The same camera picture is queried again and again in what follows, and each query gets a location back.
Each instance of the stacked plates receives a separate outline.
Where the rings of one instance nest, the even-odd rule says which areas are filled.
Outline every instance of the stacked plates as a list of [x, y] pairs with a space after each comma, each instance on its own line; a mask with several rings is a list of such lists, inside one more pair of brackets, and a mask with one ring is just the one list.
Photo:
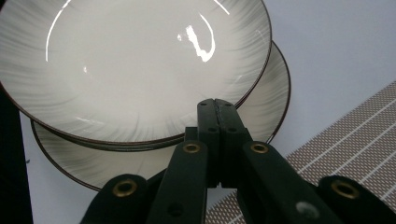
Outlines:
[[166, 168], [207, 98], [270, 141], [290, 74], [262, 1], [7, 1], [0, 80], [37, 143], [92, 189]]

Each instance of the dark background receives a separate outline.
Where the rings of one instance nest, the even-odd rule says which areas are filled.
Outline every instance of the dark background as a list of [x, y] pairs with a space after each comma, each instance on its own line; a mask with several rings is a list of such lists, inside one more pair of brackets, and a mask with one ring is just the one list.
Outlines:
[[20, 114], [1, 87], [0, 111], [0, 223], [33, 223]]

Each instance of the bowl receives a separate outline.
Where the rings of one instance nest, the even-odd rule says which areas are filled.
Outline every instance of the bowl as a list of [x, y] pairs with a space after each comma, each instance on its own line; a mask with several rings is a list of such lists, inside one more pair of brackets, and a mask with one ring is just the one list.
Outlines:
[[271, 49], [260, 0], [7, 1], [0, 80], [35, 122], [109, 150], [165, 147], [196, 104], [240, 106]]

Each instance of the woven placemat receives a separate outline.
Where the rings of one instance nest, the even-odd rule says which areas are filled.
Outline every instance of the woven placemat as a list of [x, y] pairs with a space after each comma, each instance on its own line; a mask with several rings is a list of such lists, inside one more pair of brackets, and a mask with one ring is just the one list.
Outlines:
[[[352, 178], [396, 212], [396, 81], [287, 157], [305, 180]], [[205, 223], [245, 223], [231, 193], [206, 211]]]

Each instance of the brass grommet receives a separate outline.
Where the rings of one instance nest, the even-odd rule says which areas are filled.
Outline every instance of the brass grommet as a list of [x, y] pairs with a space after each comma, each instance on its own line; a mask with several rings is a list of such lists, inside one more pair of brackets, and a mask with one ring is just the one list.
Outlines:
[[358, 189], [341, 180], [335, 180], [332, 182], [332, 190], [348, 199], [356, 199], [359, 197]]
[[137, 184], [132, 179], [121, 180], [113, 188], [113, 194], [117, 197], [126, 197], [133, 194], [137, 189]]
[[187, 153], [195, 153], [198, 152], [200, 149], [200, 146], [196, 144], [187, 144], [183, 147], [183, 150]]
[[250, 146], [250, 149], [257, 153], [266, 153], [269, 151], [269, 148], [261, 143], [254, 143]]

